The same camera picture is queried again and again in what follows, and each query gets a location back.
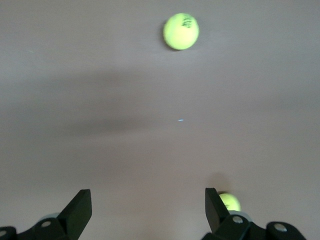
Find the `screw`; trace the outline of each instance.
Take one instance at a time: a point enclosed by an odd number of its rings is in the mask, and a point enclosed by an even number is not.
[[[232,220],[236,223],[236,224],[242,224],[244,221],[242,220],[242,218],[241,217],[239,217],[239,216],[234,216],[233,218],[232,218]]]
[[[41,224],[41,227],[45,228],[45,227],[48,227],[50,224],[51,224],[50,221],[45,221]]]
[[[274,225],[274,228],[277,229],[279,232],[283,232],[283,233],[288,231],[287,228],[284,225],[282,225],[281,223],[276,223]]]
[[[6,235],[6,234],[7,234],[7,231],[6,231],[6,230],[0,231],[0,237],[4,236],[4,235]]]

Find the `airborne tennis ball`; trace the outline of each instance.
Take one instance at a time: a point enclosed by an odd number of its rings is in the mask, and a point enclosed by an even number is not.
[[[219,195],[228,211],[241,211],[240,202],[230,193],[222,193]]]
[[[198,36],[198,23],[193,16],[187,13],[173,15],[163,27],[164,41],[176,50],[190,48],[197,41]]]

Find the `beige background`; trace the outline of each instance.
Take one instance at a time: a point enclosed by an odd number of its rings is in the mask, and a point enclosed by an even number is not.
[[[0,140],[18,232],[90,188],[81,240],[200,240],[216,187],[319,239],[320,2],[1,0]]]

